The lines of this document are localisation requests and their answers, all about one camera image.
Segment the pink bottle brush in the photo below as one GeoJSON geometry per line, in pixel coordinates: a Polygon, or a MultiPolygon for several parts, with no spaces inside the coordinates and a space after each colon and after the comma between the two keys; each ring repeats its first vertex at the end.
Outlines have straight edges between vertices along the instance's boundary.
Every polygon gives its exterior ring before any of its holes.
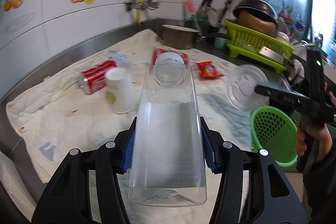
{"type": "Polygon", "coordinates": [[[194,14],[196,12],[193,0],[184,0],[184,5],[190,14],[194,14]]]}

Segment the teal cup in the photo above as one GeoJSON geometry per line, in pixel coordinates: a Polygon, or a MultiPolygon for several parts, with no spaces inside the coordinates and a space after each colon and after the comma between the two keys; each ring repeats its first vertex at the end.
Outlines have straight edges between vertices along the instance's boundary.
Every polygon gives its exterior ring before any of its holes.
{"type": "Polygon", "coordinates": [[[226,46],[227,39],[225,38],[215,38],[214,47],[219,50],[223,50],[226,46]]]}

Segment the cleaver knife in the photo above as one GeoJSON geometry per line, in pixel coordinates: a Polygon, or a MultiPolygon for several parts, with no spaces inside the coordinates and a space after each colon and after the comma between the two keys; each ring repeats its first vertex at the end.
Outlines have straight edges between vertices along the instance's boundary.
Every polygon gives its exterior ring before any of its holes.
{"type": "Polygon", "coordinates": [[[293,61],[286,59],[282,55],[276,53],[275,51],[263,46],[259,51],[259,55],[266,57],[267,59],[276,61],[279,64],[288,65],[293,67],[293,61]]]}

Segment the metal pot with lid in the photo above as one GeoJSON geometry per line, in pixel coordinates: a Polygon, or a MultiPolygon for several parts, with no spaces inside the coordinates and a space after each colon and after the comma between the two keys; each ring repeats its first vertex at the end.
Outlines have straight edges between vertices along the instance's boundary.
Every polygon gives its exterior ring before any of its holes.
{"type": "Polygon", "coordinates": [[[190,50],[199,36],[199,31],[182,27],[164,24],[162,26],[162,44],[177,50],[190,50]]]}

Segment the white dish rag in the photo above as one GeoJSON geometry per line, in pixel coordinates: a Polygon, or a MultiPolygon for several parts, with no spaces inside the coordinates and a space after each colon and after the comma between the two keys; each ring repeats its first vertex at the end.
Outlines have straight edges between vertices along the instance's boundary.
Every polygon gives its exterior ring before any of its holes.
{"type": "Polygon", "coordinates": [[[292,66],[289,71],[288,81],[292,84],[300,84],[305,78],[305,68],[297,59],[292,61],[292,66]]]}

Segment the black wok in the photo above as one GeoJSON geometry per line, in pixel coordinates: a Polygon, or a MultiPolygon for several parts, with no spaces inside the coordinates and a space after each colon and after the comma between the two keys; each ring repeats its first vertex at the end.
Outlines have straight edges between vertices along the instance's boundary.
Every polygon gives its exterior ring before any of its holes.
{"type": "Polygon", "coordinates": [[[240,13],[246,11],[263,21],[277,23],[275,9],[262,0],[241,0],[233,10],[233,15],[238,18],[240,13]]]}

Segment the clear plastic bottle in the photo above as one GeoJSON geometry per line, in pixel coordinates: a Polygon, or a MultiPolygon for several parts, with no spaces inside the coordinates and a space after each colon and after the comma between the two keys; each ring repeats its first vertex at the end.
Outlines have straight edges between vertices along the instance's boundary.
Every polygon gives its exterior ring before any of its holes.
{"type": "Polygon", "coordinates": [[[129,199],[183,207],[207,200],[198,102],[191,67],[175,60],[149,66],[135,127],[129,199]]]}

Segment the orange snack packet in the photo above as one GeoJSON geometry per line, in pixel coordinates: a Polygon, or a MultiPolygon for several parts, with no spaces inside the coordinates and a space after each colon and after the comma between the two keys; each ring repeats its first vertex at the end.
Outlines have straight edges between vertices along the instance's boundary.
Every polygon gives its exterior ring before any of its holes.
{"type": "Polygon", "coordinates": [[[200,77],[203,79],[218,79],[224,75],[220,73],[211,61],[198,62],[200,77]]]}

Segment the white paper cup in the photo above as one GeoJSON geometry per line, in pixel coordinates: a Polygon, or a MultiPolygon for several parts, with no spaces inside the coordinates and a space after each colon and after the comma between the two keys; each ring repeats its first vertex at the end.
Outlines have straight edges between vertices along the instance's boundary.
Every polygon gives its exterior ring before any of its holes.
{"type": "Polygon", "coordinates": [[[135,91],[131,74],[125,67],[115,67],[105,73],[106,99],[112,112],[126,114],[135,110],[135,91]]]}

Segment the green dish rack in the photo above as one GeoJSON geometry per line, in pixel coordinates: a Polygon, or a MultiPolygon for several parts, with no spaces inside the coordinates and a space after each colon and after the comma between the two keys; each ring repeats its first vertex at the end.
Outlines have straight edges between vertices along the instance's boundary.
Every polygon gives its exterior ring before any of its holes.
{"type": "Polygon", "coordinates": [[[231,57],[236,58],[238,55],[243,55],[268,65],[278,74],[288,70],[289,65],[285,65],[282,61],[276,61],[262,56],[259,52],[262,47],[266,47],[278,53],[281,57],[290,60],[291,54],[294,51],[292,46],[260,32],[238,25],[232,19],[226,19],[225,26],[229,36],[226,45],[230,50],[231,57]]]}

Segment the white quilted cloth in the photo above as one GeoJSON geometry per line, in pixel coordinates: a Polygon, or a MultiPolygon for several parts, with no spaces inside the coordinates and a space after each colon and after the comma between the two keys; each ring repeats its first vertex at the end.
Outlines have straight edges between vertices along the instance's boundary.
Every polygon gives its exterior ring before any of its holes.
{"type": "MultiPolygon", "coordinates": [[[[138,114],[141,90],[153,50],[162,48],[187,54],[193,68],[200,115],[210,129],[221,133],[241,149],[252,148],[250,112],[235,109],[228,101],[228,76],[238,67],[200,50],[173,50],[159,43],[151,30],[141,31],[106,50],[78,61],[51,78],[18,95],[6,105],[7,118],[23,138],[33,166],[42,180],[49,182],[60,162],[72,148],[82,152],[97,149],[117,133],[129,128],[138,114]],[[116,114],[106,100],[106,88],[86,95],[77,85],[80,71],[109,59],[112,53],[126,54],[131,66],[136,107],[126,114],[116,114]],[[199,77],[198,62],[211,61],[224,76],[215,80],[199,77]]],[[[207,223],[218,192],[220,176],[206,169],[207,202],[192,207],[153,207],[132,203],[128,199],[129,171],[118,175],[122,196],[131,223],[207,223]]]]}

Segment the green utensil holder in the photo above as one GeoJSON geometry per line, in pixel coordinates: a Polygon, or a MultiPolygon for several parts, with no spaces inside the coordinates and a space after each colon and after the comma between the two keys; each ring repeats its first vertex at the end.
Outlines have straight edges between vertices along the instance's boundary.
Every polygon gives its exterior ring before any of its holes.
{"type": "Polygon", "coordinates": [[[194,21],[194,25],[195,25],[196,29],[200,33],[206,34],[208,26],[210,25],[208,18],[205,15],[194,14],[192,16],[192,19],[194,21]]]}

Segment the red cola can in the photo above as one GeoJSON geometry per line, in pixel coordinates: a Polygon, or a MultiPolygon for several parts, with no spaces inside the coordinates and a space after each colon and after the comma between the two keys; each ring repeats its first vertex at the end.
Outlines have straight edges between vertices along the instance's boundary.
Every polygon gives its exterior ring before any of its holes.
{"type": "Polygon", "coordinates": [[[114,61],[107,60],[98,66],[80,72],[79,87],[88,95],[99,91],[106,86],[105,73],[116,66],[114,61]]]}

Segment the white bowl in rack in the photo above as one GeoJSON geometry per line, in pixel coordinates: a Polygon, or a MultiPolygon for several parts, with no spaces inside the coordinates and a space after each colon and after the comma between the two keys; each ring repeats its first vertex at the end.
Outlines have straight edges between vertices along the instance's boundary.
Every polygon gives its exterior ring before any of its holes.
{"type": "Polygon", "coordinates": [[[287,34],[283,33],[283,32],[280,32],[280,31],[277,32],[275,39],[282,42],[282,43],[290,44],[289,36],[287,34]]]}

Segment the brown clay pot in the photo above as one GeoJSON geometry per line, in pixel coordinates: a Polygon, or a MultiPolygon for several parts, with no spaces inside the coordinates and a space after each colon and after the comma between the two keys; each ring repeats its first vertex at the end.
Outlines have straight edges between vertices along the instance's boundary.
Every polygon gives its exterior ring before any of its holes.
{"type": "Polygon", "coordinates": [[[240,12],[237,18],[238,25],[260,32],[264,35],[274,37],[276,35],[276,24],[261,20],[247,11],[240,12]]]}

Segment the green plastic waste basket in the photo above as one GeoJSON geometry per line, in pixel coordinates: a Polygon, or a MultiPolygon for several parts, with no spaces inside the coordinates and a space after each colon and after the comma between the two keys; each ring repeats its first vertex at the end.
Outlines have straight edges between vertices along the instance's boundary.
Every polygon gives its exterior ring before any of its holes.
{"type": "Polygon", "coordinates": [[[296,132],[291,118],[275,107],[262,106],[251,113],[252,151],[267,150],[282,168],[297,162],[296,132]]]}

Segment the crumpled grey tissue pack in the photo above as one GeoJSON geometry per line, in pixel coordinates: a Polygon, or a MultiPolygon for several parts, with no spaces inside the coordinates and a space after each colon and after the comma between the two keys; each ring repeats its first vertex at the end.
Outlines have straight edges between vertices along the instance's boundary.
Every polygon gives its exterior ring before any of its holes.
{"type": "Polygon", "coordinates": [[[117,67],[129,68],[131,66],[131,61],[126,54],[112,53],[109,56],[109,60],[113,61],[117,67]]]}

